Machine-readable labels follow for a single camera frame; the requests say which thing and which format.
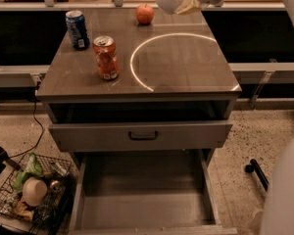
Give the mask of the orange soda can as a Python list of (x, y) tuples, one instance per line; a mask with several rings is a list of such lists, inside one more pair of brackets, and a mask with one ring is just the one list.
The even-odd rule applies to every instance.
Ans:
[(115, 40), (107, 35), (98, 36), (93, 40), (93, 50), (99, 75), (105, 80), (116, 79), (120, 69)]

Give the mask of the blue soda can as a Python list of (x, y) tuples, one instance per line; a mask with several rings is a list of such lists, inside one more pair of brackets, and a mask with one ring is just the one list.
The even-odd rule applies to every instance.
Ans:
[(75, 49), (85, 49), (90, 45), (85, 17), (82, 11), (72, 10), (66, 12), (66, 25), (70, 40)]

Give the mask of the red apple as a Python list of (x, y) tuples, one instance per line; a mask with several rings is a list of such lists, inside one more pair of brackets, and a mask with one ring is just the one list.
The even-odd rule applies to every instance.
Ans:
[(140, 4), (136, 8), (135, 16), (140, 24), (149, 24), (154, 18), (154, 9), (148, 4)]

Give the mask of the grey drawer cabinet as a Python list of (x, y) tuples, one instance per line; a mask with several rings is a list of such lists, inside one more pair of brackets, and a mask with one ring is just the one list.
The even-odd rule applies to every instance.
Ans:
[[(92, 36), (117, 45), (119, 76), (102, 79), (94, 52), (64, 39), (39, 88), (51, 124), (227, 120), (241, 88), (205, 19), (157, 13), (141, 26), (131, 8), (85, 11)], [(200, 150), (207, 169), (218, 149)], [(80, 170), (95, 153), (67, 152)]]

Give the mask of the black chair leg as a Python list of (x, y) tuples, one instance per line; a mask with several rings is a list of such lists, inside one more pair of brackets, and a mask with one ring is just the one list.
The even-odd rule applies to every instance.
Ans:
[(269, 181), (267, 177), (265, 176), (264, 172), (262, 171), (260, 165), (255, 159), (251, 159), (250, 162), (245, 165), (245, 171), (247, 173), (255, 172), (261, 184), (263, 185), (264, 189), (268, 190)]

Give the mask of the grey middle drawer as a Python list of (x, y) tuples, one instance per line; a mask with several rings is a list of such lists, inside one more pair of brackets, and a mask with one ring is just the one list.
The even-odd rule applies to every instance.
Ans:
[(220, 148), (231, 127), (227, 120), (63, 123), (49, 131), (62, 152), (118, 152)]

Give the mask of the grey open bottom drawer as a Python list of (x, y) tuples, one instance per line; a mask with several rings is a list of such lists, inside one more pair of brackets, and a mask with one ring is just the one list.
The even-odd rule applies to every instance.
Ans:
[(238, 235), (221, 224), (200, 150), (83, 158), (70, 235)]

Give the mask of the green chip bag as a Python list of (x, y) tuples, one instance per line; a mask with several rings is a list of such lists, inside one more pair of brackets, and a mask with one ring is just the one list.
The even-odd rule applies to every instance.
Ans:
[(40, 162), (37, 159), (37, 156), (34, 153), (28, 155), (27, 164), (25, 170), (18, 172), (12, 188), (17, 192), (21, 193), (25, 182), (32, 176), (42, 177), (43, 168)]

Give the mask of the beige cup in basket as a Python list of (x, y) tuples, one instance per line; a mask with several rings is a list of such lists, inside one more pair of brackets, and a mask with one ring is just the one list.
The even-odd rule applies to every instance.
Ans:
[(29, 178), (23, 187), (23, 199), (31, 207), (37, 207), (42, 203), (47, 194), (46, 183), (35, 177)]

